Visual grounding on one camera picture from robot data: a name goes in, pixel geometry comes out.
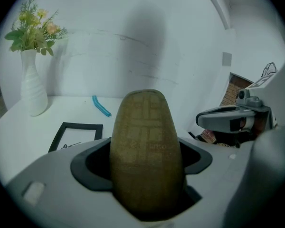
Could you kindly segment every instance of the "white table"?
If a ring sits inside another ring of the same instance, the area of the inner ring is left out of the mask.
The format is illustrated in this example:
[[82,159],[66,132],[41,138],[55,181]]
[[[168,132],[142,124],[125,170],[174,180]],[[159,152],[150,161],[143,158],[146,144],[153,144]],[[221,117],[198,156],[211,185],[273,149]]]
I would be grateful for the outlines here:
[[[6,185],[15,175],[46,154],[63,122],[103,124],[103,138],[112,136],[121,98],[102,98],[98,101],[112,116],[102,114],[91,97],[55,96],[48,98],[47,110],[35,117],[28,115],[19,101],[0,119],[0,181]],[[176,127],[179,137],[191,138]]]

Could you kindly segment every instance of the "white wall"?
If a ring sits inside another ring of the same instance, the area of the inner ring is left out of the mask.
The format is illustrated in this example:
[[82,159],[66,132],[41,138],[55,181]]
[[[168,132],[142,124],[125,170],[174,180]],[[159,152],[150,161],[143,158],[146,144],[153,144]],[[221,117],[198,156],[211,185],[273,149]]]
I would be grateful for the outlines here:
[[[123,97],[155,88],[166,96],[176,125],[185,129],[212,90],[221,67],[225,32],[210,0],[37,0],[69,31],[54,57],[37,56],[49,95]],[[19,10],[9,13],[4,36]],[[20,54],[0,40],[3,98],[20,99]]]
[[268,63],[280,69],[285,62],[285,29],[273,4],[270,0],[229,1],[231,27],[236,31],[231,72],[254,82]]
[[285,43],[272,15],[254,6],[232,7],[231,25],[237,34],[232,73],[255,82],[268,63],[274,62],[278,70],[283,66]]
[[[234,54],[234,46],[236,42],[236,34],[234,29],[226,29],[224,31],[224,41],[222,41],[221,46],[224,52]],[[222,102],[222,99],[225,95],[226,89],[229,84],[230,78],[230,66],[219,65],[219,71],[217,72],[216,79],[211,83],[212,89],[205,94],[205,99],[203,102],[200,102],[199,106],[196,108],[196,112],[200,113],[211,108],[218,107]],[[195,122],[195,117],[192,119],[192,122],[189,127],[189,131],[192,132],[195,136],[201,134],[204,129],[199,127]]]
[[229,0],[211,0],[216,8],[225,29],[230,29],[230,4]]

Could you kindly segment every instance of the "artificial flower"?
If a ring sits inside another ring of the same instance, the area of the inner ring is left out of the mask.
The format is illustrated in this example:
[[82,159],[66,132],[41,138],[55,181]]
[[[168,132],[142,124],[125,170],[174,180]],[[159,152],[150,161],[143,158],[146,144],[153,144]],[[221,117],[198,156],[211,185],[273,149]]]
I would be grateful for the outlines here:
[[32,25],[37,26],[37,25],[40,25],[40,24],[41,24],[40,19],[36,15],[33,15],[33,17],[32,17]]
[[46,17],[48,14],[48,11],[44,10],[44,9],[39,9],[38,12],[37,12],[37,15],[40,17],[40,18],[44,18]]
[[55,25],[52,21],[47,24],[47,32],[50,35],[53,35],[57,32],[58,26]]
[[27,18],[27,13],[20,13],[19,20],[25,20]]

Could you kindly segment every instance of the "green leaf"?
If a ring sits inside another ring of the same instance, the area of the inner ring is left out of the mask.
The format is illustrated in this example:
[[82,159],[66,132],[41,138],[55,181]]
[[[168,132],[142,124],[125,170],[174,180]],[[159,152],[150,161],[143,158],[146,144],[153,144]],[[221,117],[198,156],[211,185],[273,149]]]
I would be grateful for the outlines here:
[[12,46],[10,47],[10,50],[11,50],[11,51],[19,51],[19,50],[20,50],[20,47],[19,47],[19,46],[13,46],[13,45],[12,45]]
[[42,48],[41,49],[41,54],[45,56],[47,54],[47,50],[45,48]]
[[44,40],[44,38],[42,38],[41,40],[38,40],[41,44],[43,48],[48,47],[46,40]]
[[21,46],[21,43],[22,41],[20,40],[20,38],[16,38],[14,39],[12,46]]
[[50,41],[47,41],[47,47],[48,48],[51,48],[53,45],[54,45],[54,41],[50,40]]
[[46,48],[46,50],[49,52],[49,54],[50,54],[51,56],[54,55],[52,48]]
[[25,42],[27,41],[27,38],[28,38],[28,34],[25,33],[25,34],[22,36],[22,41],[24,41],[24,46],[25,46]]
[[23,36],[23,34],[24,33],[21,30],[13,30],[10,33],[7,33],[4,38],[6,40],[14,40],[14,39],[17,39],[17,38]]
[[41,41],[37,40],[36,43],[38,45],[38,48],[44,48],[44,44]]

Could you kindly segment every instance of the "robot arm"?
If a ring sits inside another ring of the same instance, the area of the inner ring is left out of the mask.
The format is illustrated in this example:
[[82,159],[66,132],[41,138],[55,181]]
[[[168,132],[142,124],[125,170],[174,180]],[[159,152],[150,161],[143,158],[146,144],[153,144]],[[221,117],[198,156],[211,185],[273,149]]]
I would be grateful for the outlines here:
[[240,90],[235,105],[204,111],[196,116],[196,123],[212,131],[240,133],[270,130],[275,119],[285,126],[285,64],[278,73]]

